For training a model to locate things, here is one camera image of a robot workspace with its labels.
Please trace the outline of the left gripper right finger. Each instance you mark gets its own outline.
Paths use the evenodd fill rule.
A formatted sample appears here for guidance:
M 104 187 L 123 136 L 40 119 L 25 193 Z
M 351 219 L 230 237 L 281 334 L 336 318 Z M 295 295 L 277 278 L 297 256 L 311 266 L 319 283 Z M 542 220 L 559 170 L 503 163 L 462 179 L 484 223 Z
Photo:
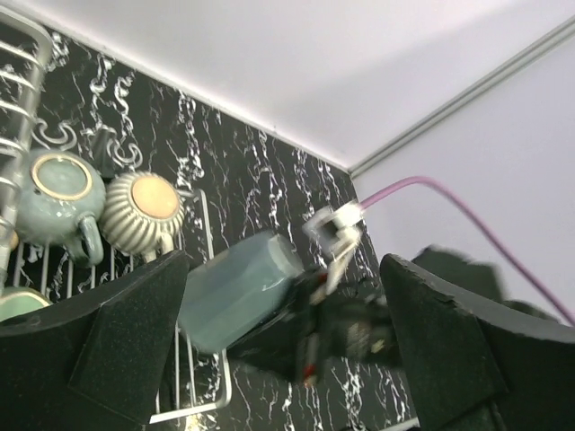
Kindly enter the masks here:
M 574 329 L 393 254 L 380 277 L 423 430 L 572 430 Z

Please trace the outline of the mint green mug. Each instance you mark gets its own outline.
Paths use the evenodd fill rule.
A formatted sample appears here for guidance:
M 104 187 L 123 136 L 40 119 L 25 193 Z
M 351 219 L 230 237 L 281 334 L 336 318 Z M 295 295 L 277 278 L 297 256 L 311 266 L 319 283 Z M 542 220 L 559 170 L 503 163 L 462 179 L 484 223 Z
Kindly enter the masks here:
M 17 286 L 5 287 L 1 292 L 0 319 L 6 321 L 50 305 L 52 302 L 35 289 Z

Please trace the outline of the ribbed grey mug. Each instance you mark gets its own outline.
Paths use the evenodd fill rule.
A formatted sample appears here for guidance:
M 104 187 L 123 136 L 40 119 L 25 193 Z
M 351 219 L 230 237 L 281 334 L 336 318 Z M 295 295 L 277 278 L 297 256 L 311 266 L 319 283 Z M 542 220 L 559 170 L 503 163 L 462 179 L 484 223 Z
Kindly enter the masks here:
M 108 184 L 99 227 L 112 247 L 150 262 L 174 250 L 183 221 L 182 198 L 167 179 L 129 172 Z

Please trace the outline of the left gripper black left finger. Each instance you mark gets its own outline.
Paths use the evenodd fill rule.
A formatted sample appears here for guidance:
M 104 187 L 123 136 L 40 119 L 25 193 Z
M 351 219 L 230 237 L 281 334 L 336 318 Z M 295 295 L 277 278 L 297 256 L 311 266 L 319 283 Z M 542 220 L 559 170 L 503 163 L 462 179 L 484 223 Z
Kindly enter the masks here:
M 3 430 L 142 430 L 189 271 L 172 251 L 1 324 Z

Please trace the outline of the grey glazed mug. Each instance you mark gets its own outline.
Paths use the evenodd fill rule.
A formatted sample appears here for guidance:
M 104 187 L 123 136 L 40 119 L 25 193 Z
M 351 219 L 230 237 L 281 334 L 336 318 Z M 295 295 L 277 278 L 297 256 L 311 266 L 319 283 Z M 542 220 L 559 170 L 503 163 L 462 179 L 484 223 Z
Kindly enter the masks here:
M 16 232 L 21 241 L 61 246 L 79 267 L 104 256 L 98 220 L 106 187 L 83 158 L 61 150 L 35 149 L 22 161 Z

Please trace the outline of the dark mug cream interior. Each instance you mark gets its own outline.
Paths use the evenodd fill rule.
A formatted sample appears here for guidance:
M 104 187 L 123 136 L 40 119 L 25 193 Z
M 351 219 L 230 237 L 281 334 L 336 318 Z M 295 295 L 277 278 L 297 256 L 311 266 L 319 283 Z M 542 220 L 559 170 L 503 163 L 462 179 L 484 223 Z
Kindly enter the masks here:
M 188 274 L 179 326 L 197 350 L 218 353 L 274 312 L 303 272 L 283 235 L 256 233 Z

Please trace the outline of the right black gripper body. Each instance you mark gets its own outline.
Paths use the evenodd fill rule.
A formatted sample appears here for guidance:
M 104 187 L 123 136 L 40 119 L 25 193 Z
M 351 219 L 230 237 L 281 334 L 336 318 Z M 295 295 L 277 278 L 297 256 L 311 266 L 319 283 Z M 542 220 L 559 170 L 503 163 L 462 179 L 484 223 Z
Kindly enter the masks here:
M 228 348 L 228 357 L 288 383 L 314 386 L 330 360 L 403 366 L 385 298 L 334 292 L 321 299 L 327 271 L 296 277 L 279 306 Z

